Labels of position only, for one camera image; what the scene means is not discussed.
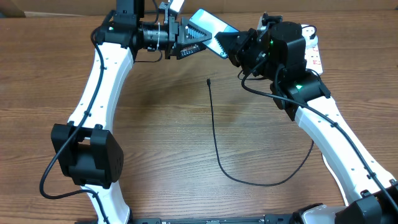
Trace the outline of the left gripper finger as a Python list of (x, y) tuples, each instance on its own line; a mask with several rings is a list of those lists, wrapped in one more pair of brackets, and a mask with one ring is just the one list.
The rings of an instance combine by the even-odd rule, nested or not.
[(183, 47), (181, 48), (178, 52), (177, 52), (177, 60), (183, 59), (185, 57), (191, 56), (195, 53), (198, 53), (202, 51), (202, 44), (194, 44), (194, 45), (189, 45), (187, 47)]
[(208, 32), (207, 30), (199, 27), (185, 17), (181, 18), (180, 45), (182, 47), (200, 44), (211, 39), (211, 32)]

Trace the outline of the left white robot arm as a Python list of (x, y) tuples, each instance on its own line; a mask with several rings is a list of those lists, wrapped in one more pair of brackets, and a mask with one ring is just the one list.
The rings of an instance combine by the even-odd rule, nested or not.
[(162, 57), (188, 57), (205, 49), (212, 31), (189, 19), (178, 20), (182, 1), (156, 5), (163, 23), (144, 21), (143, 1), (118, 0), (102, 24), (91, 33), (93, 67), (78, 106), (66, 124), (55, 124), (51, 140), (53, 163), (87, 194), (98, 223), (132, 223), (119, 178), (124, 164), (121, 146), (113, 136), (113, 120), (124, 81), (140, 49)]

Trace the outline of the blue Galaxy smartphone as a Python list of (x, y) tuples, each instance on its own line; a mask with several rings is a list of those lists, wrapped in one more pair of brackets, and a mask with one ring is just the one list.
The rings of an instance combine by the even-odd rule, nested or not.
[(197, 12), (190, 18), (190, 21), (212, 34), (212, 38), (204, 42), (204, 45), (209, 50), (222, 59), (228, 58), (228, 54), (222, 48), (215, 35), (219, 32), (238, 32), (237, 29), (204, 9), (197, 10)]

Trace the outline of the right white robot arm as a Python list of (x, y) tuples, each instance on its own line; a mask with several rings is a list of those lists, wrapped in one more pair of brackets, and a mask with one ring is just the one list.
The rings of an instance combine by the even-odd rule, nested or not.
[(287, 223), (396, 223), (397, 179), (368, 153), (339, 112), (320, 74), (307, 67), (317, 44), (314, 26), (266, 19), (258, 29), (219, 32), (216, 39), (243, 77), (271, 81), (272, 98), (321, 151), (346, 200), (341, 208), (316, 203)]

